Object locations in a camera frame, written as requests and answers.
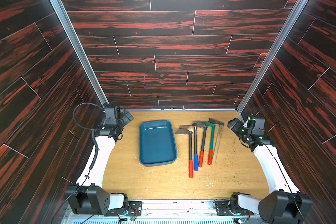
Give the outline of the chrome hoe blue grip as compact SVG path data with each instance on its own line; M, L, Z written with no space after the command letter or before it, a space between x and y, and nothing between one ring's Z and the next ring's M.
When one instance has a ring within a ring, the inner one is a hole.
M197 127L194 125L182 125L183 133L189 136L189 171L199 171L197 150Z

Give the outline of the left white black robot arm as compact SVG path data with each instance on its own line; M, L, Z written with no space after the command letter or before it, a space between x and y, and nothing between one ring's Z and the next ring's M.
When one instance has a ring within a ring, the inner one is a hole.
M82 174L74 185L67 187L65 197L74 214L125 214L129 209L125 193L109 193L103 189L103 178L110 154L123 137L124 127L133 120L125 108L105 103L100 110L105 117L97 128L90 128L92 152Z

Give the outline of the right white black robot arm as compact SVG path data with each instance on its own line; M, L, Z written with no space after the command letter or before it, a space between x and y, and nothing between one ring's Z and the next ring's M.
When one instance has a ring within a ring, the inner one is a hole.
M256 115L248 116L246 122L234 118L227 124L241 144L258 159L269 187L269 195L263 199L234 192L227 207L232 215L238 217L237 223L242 223L242 215L254 214L266 224L302 224L312 201L300 192L287 174L277 148L264 135L264 126L265 119Z

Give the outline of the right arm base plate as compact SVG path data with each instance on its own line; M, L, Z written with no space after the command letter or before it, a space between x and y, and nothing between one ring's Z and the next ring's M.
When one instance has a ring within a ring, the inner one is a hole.
M233 207L230 205L230 200L215 199L212 203L213 208L216 210L218 216L253 216L254 213L242 209L240 207Z

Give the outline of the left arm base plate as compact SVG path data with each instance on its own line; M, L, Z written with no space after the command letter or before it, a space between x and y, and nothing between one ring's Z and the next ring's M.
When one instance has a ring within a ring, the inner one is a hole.
M132 201L124 203L124 206L118 209L108 210L105 214L106 217L117 217L118 215L123 217L140 217L143 208L142 201Z

